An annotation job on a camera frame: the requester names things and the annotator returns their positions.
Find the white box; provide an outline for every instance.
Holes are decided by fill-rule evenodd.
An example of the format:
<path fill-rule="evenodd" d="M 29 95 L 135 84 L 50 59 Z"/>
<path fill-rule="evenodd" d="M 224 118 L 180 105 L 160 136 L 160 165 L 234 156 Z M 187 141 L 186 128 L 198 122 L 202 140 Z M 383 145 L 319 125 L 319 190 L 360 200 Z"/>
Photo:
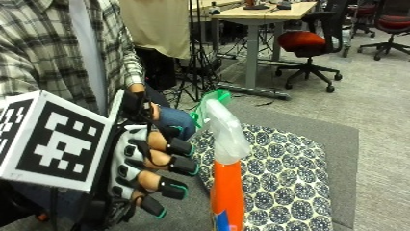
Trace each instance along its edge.
<path fill-rule="evenodd" d="M 90 192 L 114 122 L 39 90 L 7 98 L 0 116 L 0 178 Z"/>

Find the blue jeans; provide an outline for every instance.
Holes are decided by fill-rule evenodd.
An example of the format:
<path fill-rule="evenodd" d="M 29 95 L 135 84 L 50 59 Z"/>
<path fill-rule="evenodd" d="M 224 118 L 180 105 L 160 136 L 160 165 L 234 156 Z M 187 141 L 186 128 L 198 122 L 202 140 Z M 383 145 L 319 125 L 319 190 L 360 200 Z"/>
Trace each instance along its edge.
<path fill-rule="evenodd" d="M 179 109 L 160 107 L 159 122 L 164 126 L 180 126 L 183 131 L 179 138 L 184 141 L 190 139 L 196 131 L 190 114 Z"/>

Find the blue and white pillow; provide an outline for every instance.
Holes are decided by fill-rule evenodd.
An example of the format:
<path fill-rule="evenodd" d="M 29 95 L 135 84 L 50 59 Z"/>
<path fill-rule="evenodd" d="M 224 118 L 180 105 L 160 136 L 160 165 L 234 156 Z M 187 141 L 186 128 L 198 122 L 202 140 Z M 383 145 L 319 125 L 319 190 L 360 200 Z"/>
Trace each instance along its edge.
<path fill-rule="evenodd" d="M 293 133 L 243 124 L 252 154 L 243 162 L 246 231 L 331 231 L 331 199 L 325 152 Z M 215 137 L 208 130 L 191 141 L 200 178 L 215 181 Z"/>

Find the orange bottle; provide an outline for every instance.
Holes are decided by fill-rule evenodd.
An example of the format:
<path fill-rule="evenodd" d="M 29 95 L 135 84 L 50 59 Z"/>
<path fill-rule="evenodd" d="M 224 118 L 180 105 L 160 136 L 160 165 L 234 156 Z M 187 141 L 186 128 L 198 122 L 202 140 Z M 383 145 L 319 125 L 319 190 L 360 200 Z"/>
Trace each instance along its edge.
<path fill-rule="evenodd" d="M 207 116 L 215 143 L 215 185 L 211 201 L 216 231 L 243 231 L 246 200 L 242 158 L 251 152 L 242 123 L 219 100 L 207 101 Z"/>

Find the white spray nozzle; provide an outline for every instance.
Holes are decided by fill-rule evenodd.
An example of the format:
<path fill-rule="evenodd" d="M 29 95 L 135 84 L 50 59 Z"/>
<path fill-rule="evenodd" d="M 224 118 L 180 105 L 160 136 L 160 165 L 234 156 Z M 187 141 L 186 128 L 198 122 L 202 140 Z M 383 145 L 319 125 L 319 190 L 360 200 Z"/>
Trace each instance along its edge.
<path fill-rule="evenodd" d="M 207 116 L 216 138 L 216 160 L 224 165 L 231 165 L 251 153 L 240 120 L 216 99 L 207 101 Z"/>

